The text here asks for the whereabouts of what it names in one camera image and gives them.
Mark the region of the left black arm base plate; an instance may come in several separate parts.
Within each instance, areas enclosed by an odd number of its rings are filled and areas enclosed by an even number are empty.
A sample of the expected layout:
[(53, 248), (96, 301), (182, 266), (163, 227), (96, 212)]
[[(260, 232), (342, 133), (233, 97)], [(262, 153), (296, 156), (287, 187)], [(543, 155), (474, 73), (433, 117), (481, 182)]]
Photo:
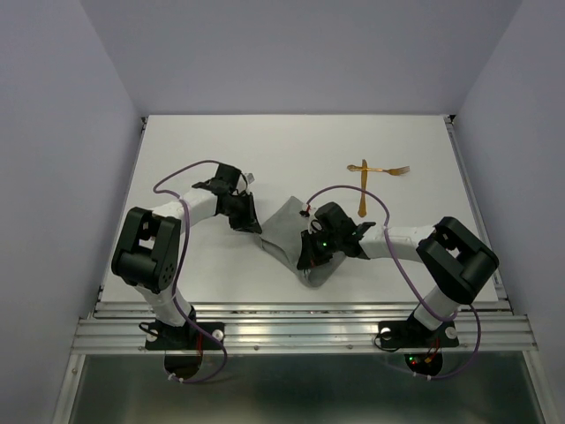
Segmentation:
[(138, 328), (145, 333), (148, 351), (220, 351), (223, 341), (203, 336), (188, 323), (172, 327), (159, 321), (141, 322)]

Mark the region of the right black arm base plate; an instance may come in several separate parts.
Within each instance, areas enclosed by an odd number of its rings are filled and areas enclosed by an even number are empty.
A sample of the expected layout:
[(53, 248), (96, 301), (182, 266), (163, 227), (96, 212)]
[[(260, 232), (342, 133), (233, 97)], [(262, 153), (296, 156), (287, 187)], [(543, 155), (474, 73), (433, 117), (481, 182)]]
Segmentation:
[(400, 349), (424, 349), (429, 347), (455, 348), (459, 339), (455, 324), (443, 322), (430, 330), (418, 321), (381, 321), (373, 343), (387, 352)]

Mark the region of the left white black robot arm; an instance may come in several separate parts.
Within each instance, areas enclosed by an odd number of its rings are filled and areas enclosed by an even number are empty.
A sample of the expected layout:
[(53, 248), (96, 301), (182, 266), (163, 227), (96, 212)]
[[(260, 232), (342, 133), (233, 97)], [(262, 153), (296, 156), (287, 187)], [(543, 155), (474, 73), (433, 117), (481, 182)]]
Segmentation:
[(262, 233), (250, 191), (251, 174), (203, 160), (173, 175), (203, 164), (216, 166), (210, 179), (179, 194), (162, 187), (171, 179), (166, 177), (154, 186), (154, 193), (168, 194), (173, 201), (152, 209), (134, 207), (126, 213), (111, 260), (112, 274), (140, 293), (153, 309), (155, 320), (140, 328), (156, 349), (186, 348), (207, 334), (197, 329), (194, 307), (177, 288), (191, 228), (220, 215), (228, 218), (234, 231)]

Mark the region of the grey cloth napkin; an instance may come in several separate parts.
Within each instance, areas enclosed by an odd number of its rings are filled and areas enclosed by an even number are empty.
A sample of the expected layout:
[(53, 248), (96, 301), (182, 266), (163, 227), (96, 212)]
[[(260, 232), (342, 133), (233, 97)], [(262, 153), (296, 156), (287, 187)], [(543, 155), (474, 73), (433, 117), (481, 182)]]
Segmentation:
[(262, 233), (258, 244), (262, 250), (273, 256), (286, 269), (290, 270), (298, 281), (312, 289), (321, 287), (343, 264), (343, 253), (335, 254), (329, 263), (312, 270), (299, 270), (298, 259), (301, 254), (301, 232), (308, 225), (308, 219), (301, 216), (304, 203), (290, 196), (268, 220), (261, 225)]

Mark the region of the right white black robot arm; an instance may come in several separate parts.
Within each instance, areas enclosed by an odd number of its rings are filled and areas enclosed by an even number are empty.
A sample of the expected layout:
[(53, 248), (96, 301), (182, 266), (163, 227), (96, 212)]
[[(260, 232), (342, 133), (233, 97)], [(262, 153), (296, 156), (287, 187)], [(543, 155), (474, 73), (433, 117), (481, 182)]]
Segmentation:
[(458, 344), (454, 319), (470, 306), (500, 265), (496, 254), (460, 221), (443, 217), (421, 227), (354, 223), (340, 206), (318, 208), (301, 233), (299, 270), (328, 264), (337, 254), (360, 260), (389, 258), (423, 264), (435, 285), (416, 296), (418, 305), (404, 321), (380, 322), (378, 339), (386, 350), (426, 347), (434, 341)]

